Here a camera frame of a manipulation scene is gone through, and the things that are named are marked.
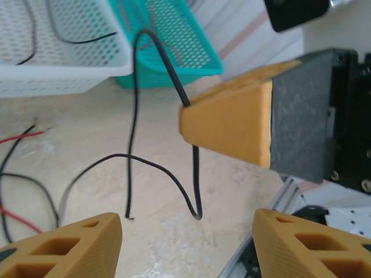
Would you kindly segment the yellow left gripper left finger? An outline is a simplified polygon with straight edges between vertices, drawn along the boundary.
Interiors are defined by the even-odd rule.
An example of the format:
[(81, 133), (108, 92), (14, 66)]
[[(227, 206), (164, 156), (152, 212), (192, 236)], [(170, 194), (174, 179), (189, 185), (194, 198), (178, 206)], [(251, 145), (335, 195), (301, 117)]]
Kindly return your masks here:
[(114, 277), (119, 214), (104, 213), (1, 248), (1, 277)]

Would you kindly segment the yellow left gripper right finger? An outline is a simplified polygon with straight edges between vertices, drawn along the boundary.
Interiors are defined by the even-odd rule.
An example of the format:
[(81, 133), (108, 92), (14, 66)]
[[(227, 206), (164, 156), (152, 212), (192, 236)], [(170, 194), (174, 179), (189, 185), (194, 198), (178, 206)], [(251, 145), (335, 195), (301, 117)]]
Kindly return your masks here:
[(254, 213), (263, 277), (370, 277), (370, 239), (275, 210)]

